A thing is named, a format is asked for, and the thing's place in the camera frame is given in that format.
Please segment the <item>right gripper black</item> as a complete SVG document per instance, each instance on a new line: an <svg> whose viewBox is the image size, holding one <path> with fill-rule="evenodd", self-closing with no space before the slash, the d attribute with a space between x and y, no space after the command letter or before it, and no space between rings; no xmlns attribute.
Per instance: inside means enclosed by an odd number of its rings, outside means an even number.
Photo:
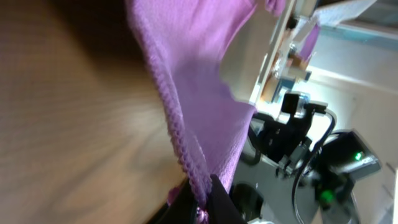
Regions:
<svg viewBox="0 0 398 224"><path fill-rule="evenodd" d="M276 164L275 175L283 179L293 176L297 164L309 154L312 140L307 133L312 125L314 113L306 112L303 117L292 116L287 123L280 123L272 116L256 113L252 120L262 121L262 128L249 128L248 138L254 149L254 157L248 164L254 166L266 156Z"/></svg>

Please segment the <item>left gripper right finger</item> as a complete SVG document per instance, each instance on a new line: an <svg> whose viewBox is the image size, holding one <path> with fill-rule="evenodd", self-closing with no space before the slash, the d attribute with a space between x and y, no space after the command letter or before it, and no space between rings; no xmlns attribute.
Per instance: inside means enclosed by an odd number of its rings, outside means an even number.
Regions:
<svg viewBox="0 0 398 224"><path fill-rule="evenodd" d="M207 197L209 224L246 224L217 175L211 174L212 187Z"/></svg>

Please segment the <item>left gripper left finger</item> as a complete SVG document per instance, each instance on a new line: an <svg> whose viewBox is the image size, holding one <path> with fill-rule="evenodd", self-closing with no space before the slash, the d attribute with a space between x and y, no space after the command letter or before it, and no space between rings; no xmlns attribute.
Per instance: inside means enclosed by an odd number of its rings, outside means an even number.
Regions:
<svg viewBox="0 0 398 224"><path fill-rule="evenodd" d="M195 224L197 208L191 185L184 180L174 202L171 205L165 203L146 224Z"/></svg>

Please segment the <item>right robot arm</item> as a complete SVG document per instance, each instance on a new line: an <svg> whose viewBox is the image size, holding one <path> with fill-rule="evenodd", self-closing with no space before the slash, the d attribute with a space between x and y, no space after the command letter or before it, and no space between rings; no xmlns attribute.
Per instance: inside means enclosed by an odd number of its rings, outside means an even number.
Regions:
<svg viewBox="0 0 398 224"><path fill-rule="evenodd" d="M298 202L301 187L313 190L325 221L359 223L355 183L381 170L381 163L356 131L334 130L332 111L314 104L304 110L301 118L291 116L285 124L267 114L253 116L263 122L258 133L249 129L254 163L264 155L276 163L276 177L293 180L290 201L298 223L305 221Z"/></svg>

